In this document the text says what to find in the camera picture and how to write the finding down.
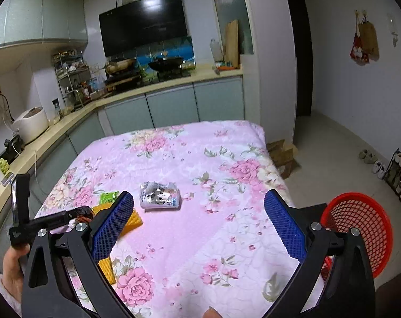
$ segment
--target metal screw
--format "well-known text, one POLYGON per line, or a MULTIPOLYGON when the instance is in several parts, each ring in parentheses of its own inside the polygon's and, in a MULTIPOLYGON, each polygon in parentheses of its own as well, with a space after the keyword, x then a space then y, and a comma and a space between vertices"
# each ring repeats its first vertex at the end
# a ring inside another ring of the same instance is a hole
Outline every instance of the metal screw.
POLYGON ((47 230, 45 228, 42 228, 41 230, 38 231, 37 235, 39 237, 44 237, 47 233, 47 230))
POLYGON ((83 230, 85 230, 87 228, 87 224, 85 222, 80 222, 75 229, 79 232, 82 232, 83 230))
POLYGON ((359 232, 359 229, 357 228, 353 228, 350 230, 350 232, 352 233, 352 235, 354 235, 355 237, 358 237, 361 233, 359 232))
POLYGON ((313 223, 311 224, 311 228, 312 228, 314 231, 320 231, 320 230, 321 230, 321 224, 320 224, 319 222, 313 222, 313 223))

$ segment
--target cutting board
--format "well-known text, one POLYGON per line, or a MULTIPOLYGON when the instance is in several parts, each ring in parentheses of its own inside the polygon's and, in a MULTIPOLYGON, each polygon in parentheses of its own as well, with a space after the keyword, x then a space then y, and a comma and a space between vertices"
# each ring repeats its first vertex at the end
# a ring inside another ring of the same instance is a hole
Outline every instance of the cutting board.
POLYGON ((239 68, 239 25, 233 20, 225 27, 225 62, 231 62, 232 67, 239 68))

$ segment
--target dark door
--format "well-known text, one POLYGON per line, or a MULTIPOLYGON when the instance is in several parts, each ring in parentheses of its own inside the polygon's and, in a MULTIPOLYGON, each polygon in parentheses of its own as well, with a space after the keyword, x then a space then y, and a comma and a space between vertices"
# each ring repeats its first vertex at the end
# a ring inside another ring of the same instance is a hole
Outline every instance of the dark door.
POLYGON ((297 59, 296 116, 310 116, 314 67, 311 30, 305 0, 288 0, 297 59))

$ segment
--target red bag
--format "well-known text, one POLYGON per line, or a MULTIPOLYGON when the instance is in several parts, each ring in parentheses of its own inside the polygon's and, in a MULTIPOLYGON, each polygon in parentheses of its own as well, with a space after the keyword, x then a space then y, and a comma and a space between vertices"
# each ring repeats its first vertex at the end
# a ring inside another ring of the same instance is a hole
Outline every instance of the red bag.
POLYGON ((369 63, 368 54, 364 52, 362 48, 362 40, 359 34, 359 13, 356 14, 356 26, 355 26, 355 39, 354 39, 354 46, 352 46, 352 50, 350 51, 350 58, 352 58, 356 63, 359 65, 365 65, 369 63))

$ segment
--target plastic bottle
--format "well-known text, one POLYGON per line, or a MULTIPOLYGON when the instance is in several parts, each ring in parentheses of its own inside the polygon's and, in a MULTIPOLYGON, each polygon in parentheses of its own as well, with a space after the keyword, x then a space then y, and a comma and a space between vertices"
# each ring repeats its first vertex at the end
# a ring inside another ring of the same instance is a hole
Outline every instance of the plastic bottle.
POLYGON ((221 51, 221 45, 213 38, 210 41, 210 49, 212 51, 212 57, 214 58, 214 62, 224 61, 224 56, 222 55, 221 51))

